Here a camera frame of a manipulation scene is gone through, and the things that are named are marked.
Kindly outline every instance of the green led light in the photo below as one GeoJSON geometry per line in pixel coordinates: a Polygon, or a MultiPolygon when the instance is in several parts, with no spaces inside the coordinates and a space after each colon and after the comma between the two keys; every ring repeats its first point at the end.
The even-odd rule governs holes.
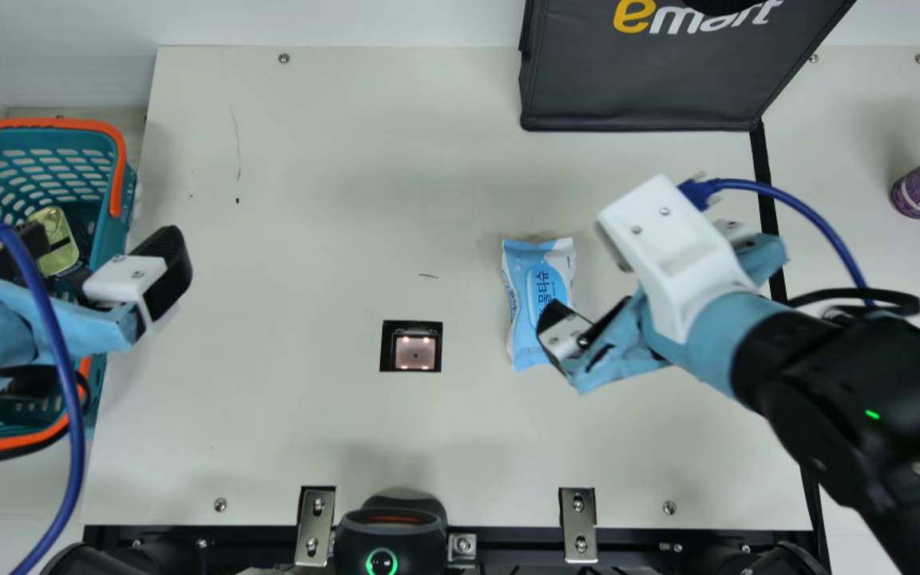
{"type": "Polygon", "coordinates": [[[399,567],[399,561],[397,561],[395,553],[391,552],[390,549],[386,549],[386,547],[379,547],[378,549],[373,550],[373,552],[368,554],[368,559],[364,560],[364,567],[367,569],[368,575],[375,575],[375,570],[371,567],[371,559],[375,557],[375,554],[378,552],[386,553],[391,557],[391,560],[393,560],[393,569],[391,569],[388,575],[395,575],[395,570],[397,570],[399,567]]]}

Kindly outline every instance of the white tabletop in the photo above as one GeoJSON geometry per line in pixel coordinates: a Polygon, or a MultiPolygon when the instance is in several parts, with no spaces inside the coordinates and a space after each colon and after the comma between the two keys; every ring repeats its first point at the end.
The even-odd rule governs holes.
{"type": "Polygon", "coordinates": [[[580,397],[504,347],[503,237],[572,236],[600,317],[635,281],[596,212],[657,172],[751,175],[748,135],[527,133],[509,49],[282,51],[158,52],[132,241],[179,225],[194,284],[110,358],[84,521],[285,524],[301,486],[341,514],[402,485],[456,525],[555,526],[588,486],[605,527],[808,527],[766,423],[683,372],[580,397]],[[387,319],[442,321],[442,373],[380,374],[387,319]]]}

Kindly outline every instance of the blue and white package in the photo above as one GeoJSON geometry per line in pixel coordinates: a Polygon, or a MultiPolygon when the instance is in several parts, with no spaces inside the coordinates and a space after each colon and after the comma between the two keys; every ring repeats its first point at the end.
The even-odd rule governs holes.
{"type": "Polygon", "coordinates": [[[549,364],[537,342],[537,321],[552,299],[573,308],[574,269],[577,252],[569,237],[544,244],[503,240],[503,281],[510,298],[506,350],[516,371],[549,364]]]}

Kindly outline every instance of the shopping basket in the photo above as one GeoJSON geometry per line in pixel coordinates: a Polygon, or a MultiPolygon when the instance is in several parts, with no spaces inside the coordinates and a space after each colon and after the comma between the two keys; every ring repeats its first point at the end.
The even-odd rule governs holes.
{"type": "MultiPolygon", "coordinates": [[[[58,206],[80,248],[79,267],[98,269],[124,251],[136,180],[123,136],[103,121],[0,120],[0,217],[19,225],[42,208],[58,206]]],[[[52,278],[49,287],[55,297],[73,301],[66,276],[52,278]]],[[[77,367],[87,378],[84,422],[92,428],[105,354],[84,358],[77,367]]],[[[7,395],[0,395],[0,461],[47,447],[65,434],[58,389],[37,400],[7,395]]]]}

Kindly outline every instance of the metal bracket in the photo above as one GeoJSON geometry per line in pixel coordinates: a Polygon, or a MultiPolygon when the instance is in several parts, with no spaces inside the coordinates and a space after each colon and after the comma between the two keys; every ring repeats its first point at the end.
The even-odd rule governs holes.
{"type": "Polygon", "coordinates": [[[466,569],[478,561],[478,535],[474,533],[450,533],[446,563],[450,567],[466,569]]]}
{"type": "Polygon", "coordinates": [[[332,552],[332,518],[335,516],[335,491],[303,488],[296,511],[297,565],[325,567],[332,552]]]}
{"type": "Polygon", "coordinates": [[[563,553],[572,565],[598,563],[595,538],[595,489],[559,489],[559,523],[563,528],[563,553]]]}

